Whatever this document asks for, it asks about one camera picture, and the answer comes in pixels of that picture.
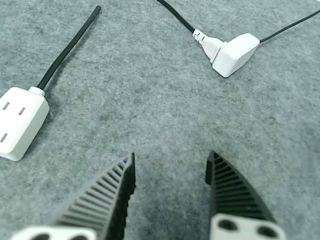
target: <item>power plug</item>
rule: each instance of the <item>power plug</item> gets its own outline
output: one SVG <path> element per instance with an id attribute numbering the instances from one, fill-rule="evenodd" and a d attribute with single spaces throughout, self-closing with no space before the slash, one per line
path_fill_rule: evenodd
<path id="1" fill-rule="evenodd" d="M 45 92 L 12 87 L 0 98 L 0 157 L 19 161 L 43 125 L 49 105 Z"/>
<path id="2" fill-rule="evenodd" d="M 193 37 L 202 45 L 213 69 L 224 78 L 241 68 L 251 58 L 260 43 L 260 40 L 250 33 L 237 36 L 229 42 L 222 42 L 196 29 Z"/>

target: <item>screw hole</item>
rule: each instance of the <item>screw hole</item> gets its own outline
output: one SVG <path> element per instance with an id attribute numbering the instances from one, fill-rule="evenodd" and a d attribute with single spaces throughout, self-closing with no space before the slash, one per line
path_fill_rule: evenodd
<path id="1" fill-rule="evenodd" d="M 48 234 L 40 234 L 38 236 L 35 236 L 31 240 L 48 240 L 50 236 Z"/>
<path id="2" fill-rule="evenodd" d="M 74 238 L 71 238 L 71 240 L 88 240 L 86 236 L 80 235 L 80 236 L 75 236 Z"/>
<path id="3" fill-rule="evenodd" d="M 229 231 L 236 231 L 238 230 L 237 225 L 230 220 L 221 220 L 218 226 L 222 229 L 229 230 Z"/>
<path id="4" fill-rule="evenodd" d="M 276 238 L 278 236 L 277 233 L 268 226 L 260 226 L 258 228 L 258 233 L 269 238 Z"/>

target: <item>cord strain relief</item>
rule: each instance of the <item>cord strain relief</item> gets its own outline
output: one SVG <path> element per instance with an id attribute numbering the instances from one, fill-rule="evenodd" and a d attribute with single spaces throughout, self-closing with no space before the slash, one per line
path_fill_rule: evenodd
<path id="1" fill-rule="evenodd" d="M 207 37 L 207 35 L 205 35 L 202 31 L 200 31 L 199 29 L 194 30 L 192 36 L 194 37 L 194 39 L 198 42 L 198 43 L 202 43 L 202 41 L 205 39 L 205 37 Z"/>
<path id="2" fill-rule="evenodd" d="M 43 90 L 41 90 L 38 87 L 32 86 L 29 88 L 28 90 L 30 93 L 36 94 L 36 95 L 40 95 L 40 96 L 45 96 L 45 92 Z"/>

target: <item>black power cord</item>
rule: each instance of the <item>black power cord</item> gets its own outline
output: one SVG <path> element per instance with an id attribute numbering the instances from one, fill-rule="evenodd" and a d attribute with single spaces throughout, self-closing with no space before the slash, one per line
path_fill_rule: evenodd
<path id="1" fill-rule="evenodd" d="M 74 46 L 77 44 L 77 42 L 80 40 L 80 38 L 88 29 L 88 27 L 91 25 L 91 23 L 95 20 L 100 10 L 101 10 L 100 6 L 95 7 L 94 11 L 91 13 L 90 17 L 83 24 L 83 26 L 80 28 L 77 34 L 73 37 L 73 39 L 69 42 L 69 44 L 65 47 L 65 49 L 60 53 L 60 55 L 54 60 L 52 65 L 49 67 L 49 69 L 47 70 L 47 72 L 39 82 L 37 88 L 43 90 L 46 87 L 46 85 L 48 84 L 49 80 L 51 79 L 51 77 L 53 76 L 53 74 L 55 73 L 59 65 L 68 55 L 68 53 L 74 48 Z"/>
<path id="2" fill-rule="evenodd" d="M 312 18 L 313 16 L 317 15 L 318 13 L 320 13 L 320 10 L 312 13 L 312 14 L 309 15 L 309 16 L 306 16 L 306 17 L 303 18 L 303 19 L 300 19 L 299 21 L 296 21 L 296 22 L 294 22 L 294 23 L 292 23 L 292 24 L 290 24 L 290 25 L 288 25 L 288 26 L 280 29 L 279 31 L 276 31 L 275 33 L 271 34 L 270 36 L 267 36 L 267 37 L 261 39 L 261 40 L 260 40 L 260 43 L 263 43 L 263 42 L 265 42 L 265 41 L 267 41 L 267 40 L 269 40 L 269 39 L 277 36 L 278 34 L 282 33 L 283 31 L 285 31 L 285 30 L 287 30 L 287 29 L 289 29 L 289 28 L 292 28 L 293 26 L 295 26 L 295 25 L 297 25 L 297 24 L 302 23 L 302 22 L 304 22 L 305 20 L 308 20 L 309 18 Z"/>
<path id="3" fill-rule="evenodd" d="M 157 0 L 163 6 L 165 6 L 175 17 L 193 34 L 196 30 L 190 23 L 187 22 L 169 3 L 165 0 Z"/>

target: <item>white power strip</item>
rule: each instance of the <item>white power strip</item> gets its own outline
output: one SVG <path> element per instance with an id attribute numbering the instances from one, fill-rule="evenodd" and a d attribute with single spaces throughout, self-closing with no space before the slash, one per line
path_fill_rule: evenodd
<path id="1" fill-rule="evenodd" d="M 49 112 L 45 92 L 12 87 L 0 98 L 0 157 L 19 161 Z"/>

